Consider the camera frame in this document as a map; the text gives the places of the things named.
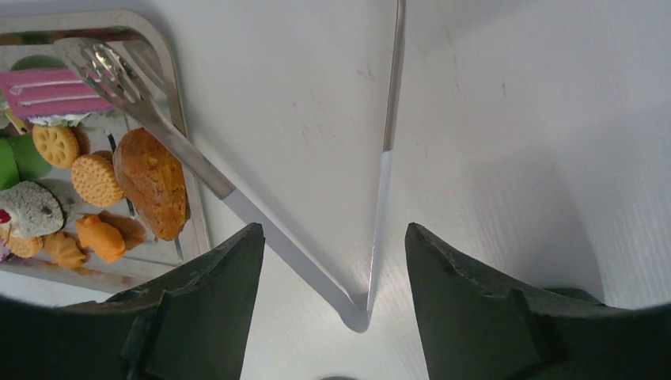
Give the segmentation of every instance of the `biscuit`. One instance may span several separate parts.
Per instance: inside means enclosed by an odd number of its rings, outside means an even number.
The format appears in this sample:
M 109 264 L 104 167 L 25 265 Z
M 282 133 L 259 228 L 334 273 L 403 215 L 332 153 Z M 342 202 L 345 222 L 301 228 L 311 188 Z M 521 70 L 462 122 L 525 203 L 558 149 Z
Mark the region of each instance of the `biscuit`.
M 109 207 L 123 198 L 123 191 L 114 176 L 114 167 L 107 158 L 85 154 L 74 161 L 70 173 L 77 194 L 96 207 Z
M 57 168 L 68 169 L 79 157 L 79 142 L 69 128 L 36 125 L 32 141 L 40 156 Z
M 61 268 L 73 269 L 86 262 L 86 255 L 77 247 L 77 242 L 63 232 L 50 234 L 44 239 L 44 252 Z
M 0 238 L 11 253 L 24 259 L 34 257 L 44 245 L 42 237 L 15 237 L 9 230 L 2 228 L 0 228 Z

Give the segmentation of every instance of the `red cherry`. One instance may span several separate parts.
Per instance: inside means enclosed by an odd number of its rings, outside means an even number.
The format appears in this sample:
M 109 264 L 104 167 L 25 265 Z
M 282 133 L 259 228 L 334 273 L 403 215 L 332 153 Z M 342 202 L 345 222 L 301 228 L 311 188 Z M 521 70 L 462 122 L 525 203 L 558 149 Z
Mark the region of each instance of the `red cherry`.
M 12 220 L 12 216 L 7 211 L 0 209 L 0 224 L 5 224 L 10 220 Z

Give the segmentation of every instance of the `pink wafer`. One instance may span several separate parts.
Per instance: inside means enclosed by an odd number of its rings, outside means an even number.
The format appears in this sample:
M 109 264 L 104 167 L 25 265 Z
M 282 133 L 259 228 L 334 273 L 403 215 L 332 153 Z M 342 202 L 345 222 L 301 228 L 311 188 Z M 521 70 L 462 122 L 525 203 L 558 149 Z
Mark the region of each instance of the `pink wafer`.
M 14 115 L 22 119 L 114 110 L 69 69 L 1 73 L 0 90 Z

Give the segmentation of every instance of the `tray rim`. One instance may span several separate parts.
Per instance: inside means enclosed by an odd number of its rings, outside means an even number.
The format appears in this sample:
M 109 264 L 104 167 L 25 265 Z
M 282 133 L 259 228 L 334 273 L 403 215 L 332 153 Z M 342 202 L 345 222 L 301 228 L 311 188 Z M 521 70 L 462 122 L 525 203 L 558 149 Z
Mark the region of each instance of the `tray rim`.
M 21 32 L 58 32 L 64 30 L 86 30 L 86 29 L 126 29 L 138 33 L 156 51 L 161 63 L 161 70 L 168 84 L 168 106 L 170 117 L 185 136 L 188 137 L 188 128 L 184 119 L 184 108 L 180 96 L 179 74 L 176 68 L 175 55 L 169 46 L 165 36 L 158 28 L 140 14 L 127 9 L 96 10 L 86 12 L 51 13 L 20 17 L 0 17 L 0 35 Z M 196 252 L 190 249 L 184 250 L 184 262 L 190 261 L 211 249 L 207 221 L 203 210 L 200 194 L 200 180 L 186 168 L 184 177 L 187 185 L 189 207 L 194 229 L 194 241 L 197 245 Z M 45 275 L 44 272 L 34 272 L 13 265 L 0 265 L 0 270 L 15 272 L 22 275 L 34 276 L 41 279 L 49 279 L 70 285 L 87 287 L 99 291 L 117 292 L 122 290 L 119 286 L 104 286 L 91 280 L 78 281 L 71 275 Z

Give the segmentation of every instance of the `bread roll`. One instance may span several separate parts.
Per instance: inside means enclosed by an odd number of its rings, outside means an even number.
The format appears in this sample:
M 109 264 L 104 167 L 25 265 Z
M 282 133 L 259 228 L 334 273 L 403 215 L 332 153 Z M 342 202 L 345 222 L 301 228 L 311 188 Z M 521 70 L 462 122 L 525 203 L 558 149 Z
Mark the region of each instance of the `bread roll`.
M 116 147 L 119 186 L 157 238 L 170 241 L 187 221 L 187 192 L 180 162 L 144 128 Z

